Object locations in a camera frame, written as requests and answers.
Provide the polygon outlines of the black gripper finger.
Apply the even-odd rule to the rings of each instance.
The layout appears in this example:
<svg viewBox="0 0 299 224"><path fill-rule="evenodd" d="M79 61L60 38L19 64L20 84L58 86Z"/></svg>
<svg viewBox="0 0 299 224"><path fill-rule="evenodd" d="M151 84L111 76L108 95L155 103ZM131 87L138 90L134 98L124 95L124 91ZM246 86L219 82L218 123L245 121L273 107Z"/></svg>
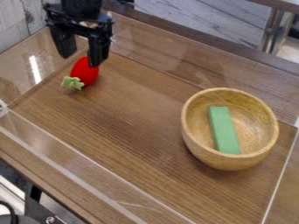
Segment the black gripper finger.
<svg viewBox="0 0 299 224"><path fill-rule="evenodd" d="M91 67L98 67L108 58L111 36L111 31L88 35L88 65Z"/></svg>
<svg viewBox="0 0 299 224"><path fill-rule="evenodd" d="M67 59L78 51L75 34L59 26L52 26L51 36L60 56Z"/></svg>

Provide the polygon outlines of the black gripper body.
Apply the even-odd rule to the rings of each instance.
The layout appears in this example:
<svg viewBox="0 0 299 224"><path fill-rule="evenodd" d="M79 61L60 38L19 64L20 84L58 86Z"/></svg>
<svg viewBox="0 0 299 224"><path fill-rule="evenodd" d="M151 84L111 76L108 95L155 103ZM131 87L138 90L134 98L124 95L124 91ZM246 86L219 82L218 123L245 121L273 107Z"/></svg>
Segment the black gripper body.
<svg viewBox="0 0 299 224"><path fill-rule="evenodd" d="M102 12L103 0L59 0L43 6L46 22L55 37L80 35L111 37L114 19Z"/></svg>

